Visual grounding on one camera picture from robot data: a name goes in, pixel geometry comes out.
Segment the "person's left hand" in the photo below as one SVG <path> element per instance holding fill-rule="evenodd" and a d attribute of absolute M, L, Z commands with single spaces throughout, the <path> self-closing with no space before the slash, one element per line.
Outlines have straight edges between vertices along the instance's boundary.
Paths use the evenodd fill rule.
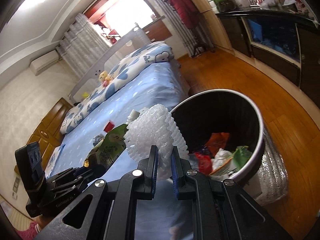
<path fill-rule="evenodd" d="M 53 217 L 46 217 L 44 215 L 37 216 L 35 221 L 38 224 L 39 230 L 44 229 L 54 218 Z"/>

